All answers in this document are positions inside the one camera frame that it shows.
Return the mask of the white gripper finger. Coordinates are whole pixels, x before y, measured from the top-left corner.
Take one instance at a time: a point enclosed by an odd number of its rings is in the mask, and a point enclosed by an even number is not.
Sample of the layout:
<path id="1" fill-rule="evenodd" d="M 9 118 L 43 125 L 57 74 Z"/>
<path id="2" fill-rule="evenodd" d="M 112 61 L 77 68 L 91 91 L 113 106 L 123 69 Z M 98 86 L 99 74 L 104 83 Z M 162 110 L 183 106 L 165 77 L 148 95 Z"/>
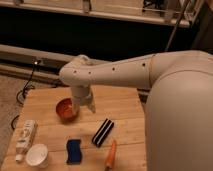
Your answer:
<path id="1" fill-rule="evenodd" d="M 80 113 L 80 106 L 74 104 L 73 105 L 73 115 L 74 115 L 74 118 L 76 118 L 79 115 L 79 113 Z"/>
<path id="2" fill-rule="evenodd" d="M 89 109 L 92 113 L 96 113 L 96 108 L 95 108 L 95 103 L 94 103 L 94 101 L 92 101 L 92 102 L 88 105 L 88 109 Z"/>

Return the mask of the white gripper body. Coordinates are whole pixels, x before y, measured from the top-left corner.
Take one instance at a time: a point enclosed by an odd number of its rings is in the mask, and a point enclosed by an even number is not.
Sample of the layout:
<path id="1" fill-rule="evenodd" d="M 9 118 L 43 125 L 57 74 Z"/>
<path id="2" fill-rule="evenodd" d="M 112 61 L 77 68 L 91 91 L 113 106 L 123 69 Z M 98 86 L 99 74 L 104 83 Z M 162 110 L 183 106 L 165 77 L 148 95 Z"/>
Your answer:
<path id="1" fill-rule="evenodd" d="M 90 86 L 72 86 L 71 92 L 71 100 L 76 105 L 89 105 L 93 100 Z"/>

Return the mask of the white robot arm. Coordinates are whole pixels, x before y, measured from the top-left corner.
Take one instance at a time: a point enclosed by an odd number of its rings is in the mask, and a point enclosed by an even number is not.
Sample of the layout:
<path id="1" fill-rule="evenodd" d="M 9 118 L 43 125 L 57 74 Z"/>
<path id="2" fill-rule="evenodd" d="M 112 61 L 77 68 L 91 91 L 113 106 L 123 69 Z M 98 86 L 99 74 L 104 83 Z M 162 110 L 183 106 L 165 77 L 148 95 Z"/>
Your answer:
<path id="1" fill-rule="evenodd" d="M 79 55 L 60 80 L 76 106 L 92 107 L 93 85 L 145 89 L 147 171 L 213 171 L 213 55 L 163 52 L 92 64 Z"/>

